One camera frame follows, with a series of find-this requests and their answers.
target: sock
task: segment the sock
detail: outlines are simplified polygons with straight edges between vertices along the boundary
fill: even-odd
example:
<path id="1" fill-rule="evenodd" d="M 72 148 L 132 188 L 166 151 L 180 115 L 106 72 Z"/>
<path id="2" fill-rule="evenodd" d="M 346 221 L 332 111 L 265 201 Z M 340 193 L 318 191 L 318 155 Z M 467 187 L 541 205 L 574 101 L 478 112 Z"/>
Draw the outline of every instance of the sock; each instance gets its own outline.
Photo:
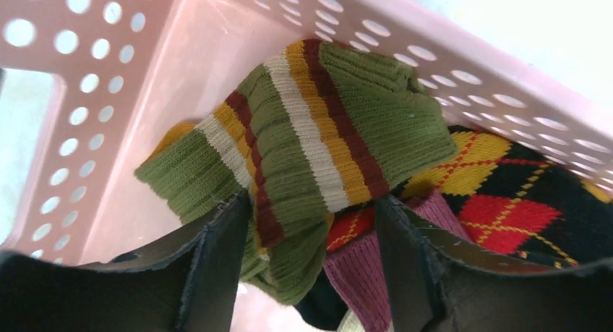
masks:
<path id="1" fill-rule="evenodd" d="M 416 85 L 395 59 L 299 41 L 135 174 L 183 224 L 248 188 L 241 278 L 294 305 L 321 271 L 333 213 L 455 154 L 438 102 Z"/>
<path id="2" fill-rule="evenodd" d="M 294 307 L 302 320 L 326 331 L 336 331 L 347 314 L 347 304 L 338 296 L 324 271 L 320 272 L 309 293 Z"/>
<path id="3" fill-rule="evenodd" d="M 352 310 L 349 310 L 338 326 L 337 332 L 366 332 L 358 319 L 358 315 Z M 394 325 L 390 323 L 390 327 L 385 332 L 394 332 Z"/>
<path id="4" fill-rule="evenodd" d="M 521 144 L 450 131 L 460 153 L 413 176 L 403 197 L 438 188 L 472 240 L 504 255 L 556 268 L 613 256 L 605 192 Z"/>
<path id="5" fill-rule="evenodd" d="M 426 198 L 410 200 L 407 204 L 422 218 L 448 231 L 458 231 L 456 235 L 469 240 L 438 191 L 433 190 Z M 365 226 L 367 224 L 374 225 L 373 207 L 353 212 L 333 225 L 327 240 L 324 269 L 364 330 L 385 332 L 390 327 L 392 315 L 377 232 Z"/>

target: perforated basket wall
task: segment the perforated basket wall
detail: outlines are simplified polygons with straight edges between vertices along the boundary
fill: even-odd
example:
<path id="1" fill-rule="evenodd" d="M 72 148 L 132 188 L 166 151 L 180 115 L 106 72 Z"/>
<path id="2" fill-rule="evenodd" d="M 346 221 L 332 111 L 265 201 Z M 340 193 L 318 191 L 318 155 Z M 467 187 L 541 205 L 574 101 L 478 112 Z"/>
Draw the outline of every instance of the perforated basket wall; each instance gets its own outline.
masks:
<path id="1" fill-rule="evenodd" d="M 31 33 L 3 34 L 0 67 L 57 76 L 4 244 L 47 260 L 106 261 L 178 227 L 134 169 L 169 127 L 210 112 L 261 61 L 309 36 L 414 66 L 451 122 L 613 190 L 607 114 L 409 0 L 0 0 L 0 27 Z"/>

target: pink sock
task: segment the pink sock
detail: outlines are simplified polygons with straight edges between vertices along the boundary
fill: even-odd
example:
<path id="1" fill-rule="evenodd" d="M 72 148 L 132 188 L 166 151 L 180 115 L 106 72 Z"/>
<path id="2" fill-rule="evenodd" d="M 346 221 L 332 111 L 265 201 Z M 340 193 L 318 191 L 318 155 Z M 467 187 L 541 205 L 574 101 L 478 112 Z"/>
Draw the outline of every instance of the pink sock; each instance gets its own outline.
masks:
<path id="1" fill-rule="evenodd" d="M 418 215 L 437 226 L 471 240 L 438 190 L 409 205 Z M 353 310 L 365 332 L 385 332 L 392 323 L 387 287 L 374 229 L 328 253 L 324 270 L 330 283 Z"/>

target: argyle sock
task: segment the argyle sock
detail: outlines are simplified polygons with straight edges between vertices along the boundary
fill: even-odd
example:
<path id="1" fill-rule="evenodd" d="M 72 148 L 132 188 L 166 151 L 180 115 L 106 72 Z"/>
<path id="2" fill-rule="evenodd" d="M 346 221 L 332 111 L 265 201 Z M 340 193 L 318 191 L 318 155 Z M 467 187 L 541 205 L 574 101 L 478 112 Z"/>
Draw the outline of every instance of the argyle sock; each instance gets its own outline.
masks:
<path id="1" fill-rule="evenodd" d="M 470 237 L 491 251 L 568 267 L 613 256 L 611 198 L 521 144 L 450 127 L 460 153 L 408 181 L 438 188 Z"/>
<path id="2" fill-rule="evenodd" d="M 455 154 L 438 102 L 414 85 L 389 57 L 299 41 L 135 174 L 183 224 L 249 188 L 258 251 L 245 249 L 244 280 L 293 305 L 321 270 L 326 218 Z"/>
<path id="3" fill-rule="evenodd" d="M 407 202 L 422 218 L 470 240 L 441 194 Z M 353 212 L 333 225 L 324 263 L 330 283 L 355 312 L 366 332 L 385 332 L 392 316 L 374 226 L 374 208 Z"/>

